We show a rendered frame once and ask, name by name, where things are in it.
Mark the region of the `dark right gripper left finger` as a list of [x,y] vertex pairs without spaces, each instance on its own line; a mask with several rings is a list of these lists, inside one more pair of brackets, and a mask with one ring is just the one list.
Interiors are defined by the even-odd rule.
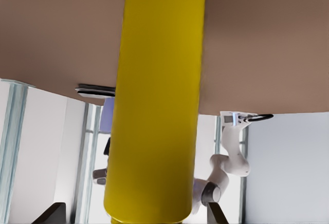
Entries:
[[53,203],[31,224],[66,224],[66,203]]

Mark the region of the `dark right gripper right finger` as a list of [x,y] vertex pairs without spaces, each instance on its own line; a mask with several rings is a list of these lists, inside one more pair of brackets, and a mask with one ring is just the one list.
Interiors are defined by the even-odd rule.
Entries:
[[229,224],[217,202],[207,204],[207,224]]

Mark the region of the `yellow sauce bottle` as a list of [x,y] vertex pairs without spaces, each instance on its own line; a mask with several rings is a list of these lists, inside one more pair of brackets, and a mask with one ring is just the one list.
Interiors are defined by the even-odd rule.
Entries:
[[127,224],[192,209],[205,0],[125,0],[104,208]]

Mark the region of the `flat black-and-white scale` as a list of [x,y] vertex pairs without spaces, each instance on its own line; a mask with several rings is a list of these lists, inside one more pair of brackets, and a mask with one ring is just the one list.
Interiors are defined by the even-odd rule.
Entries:
[[106,99],[115,97],[115,87],[79,84],[75,91],[82,97]]

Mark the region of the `silver frame post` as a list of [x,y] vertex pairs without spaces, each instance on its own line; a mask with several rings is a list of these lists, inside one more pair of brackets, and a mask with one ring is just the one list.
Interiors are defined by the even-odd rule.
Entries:
[[74,201],[76,212],[72,214],[71,218],[74,224],[88,224],[100,115],[100,106],[85,105]]
[[[247,159],[248,157],[248,137],[249,137],[249,127],[245,128],[242,132],[243,140],[240,142],[242,146],[242,153]],[[246,188],[247,188],[247,178],[241,178],[240,184],[240,208],[239,208],[239,224],[246,223]]]
[[221,135],[222,135],[222,124],[221,124],[221,117],[216,117],[215,123],[215,138],[214,138],[214,152],[215,154],[220,153],[221,149]]
[[29,88],[34,86],[16,80],[2,79],[1,81],[9,84],[7,107],[0,141],[0,224],[7,224],[27,95]]

